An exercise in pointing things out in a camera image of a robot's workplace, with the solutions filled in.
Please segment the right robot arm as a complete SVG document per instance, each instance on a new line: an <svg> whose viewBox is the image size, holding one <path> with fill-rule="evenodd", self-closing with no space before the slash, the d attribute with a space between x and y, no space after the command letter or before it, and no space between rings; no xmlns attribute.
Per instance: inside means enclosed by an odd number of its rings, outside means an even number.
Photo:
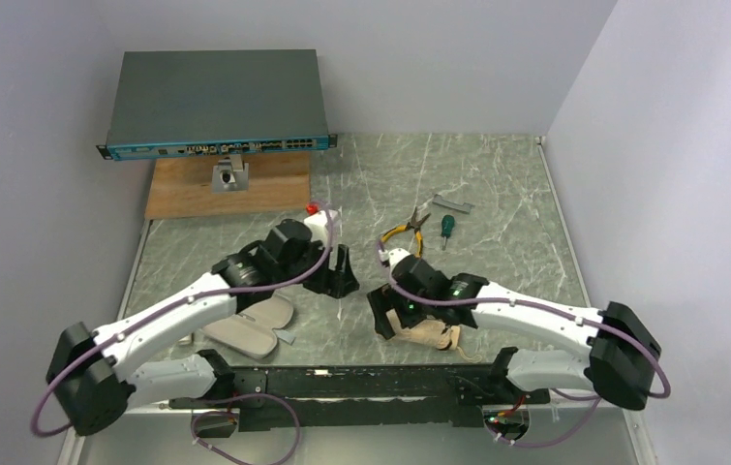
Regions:
<svg viewBox="0 0 731 465"><path fill-rule="evenodd" d="M561 305L469 273L447 277L401 248L377 256L388 282L368 299L375 331L385 339L395 334L387 316L394 312L402 328L437 320L518 332L547 343L548 351L506 347L496 355L490 376L516 396L541 389L586 390L641 411L649 399L671 393L658 363L659 343L625 304Z"/></svg>

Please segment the pink umbrella case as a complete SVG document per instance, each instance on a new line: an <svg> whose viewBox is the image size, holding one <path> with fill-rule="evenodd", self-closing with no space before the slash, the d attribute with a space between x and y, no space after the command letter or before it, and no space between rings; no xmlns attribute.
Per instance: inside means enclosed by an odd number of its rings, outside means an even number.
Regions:
<svg viewBox="0 0 731 465"><path fill-rule="evenodd" d="M294 306L277 294L239 314L206 325L206 337L254 359L270 356L280 343L292 345L295 336L287 330Z"/></svg>

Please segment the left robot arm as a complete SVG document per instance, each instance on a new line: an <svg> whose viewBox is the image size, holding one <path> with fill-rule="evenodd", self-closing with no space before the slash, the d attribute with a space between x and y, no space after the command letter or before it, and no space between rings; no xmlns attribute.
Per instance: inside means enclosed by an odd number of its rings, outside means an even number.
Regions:
<svg viewBox="0 0 731 465"><path fill-rule="evenodd" d="M216 351L166 361L153 356L284 287L301 285L337 299L358 290L349 249L334 239L338 220L333 209L286 219L265 239L224 257L181 291L131 317L96 329L83 323L64 329L46 382L69 428L79 436L94 435L127 411L164 400L227 402L235 374Z"/></svg>

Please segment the beige umbrella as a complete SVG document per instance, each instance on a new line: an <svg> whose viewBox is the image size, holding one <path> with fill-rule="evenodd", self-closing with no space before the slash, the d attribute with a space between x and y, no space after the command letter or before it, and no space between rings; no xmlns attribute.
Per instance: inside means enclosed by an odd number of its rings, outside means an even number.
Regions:
<svg viewBox="0 0 731 465"><path fill-rule="evenodd" d="M479 363L482 355L468 355L460 345L461 328L458 325L446 325L438 320L424 320L414 327L402 327L394 310L386 314L394 338L433 348L440 352L456 352L468 363Z"/></svg>

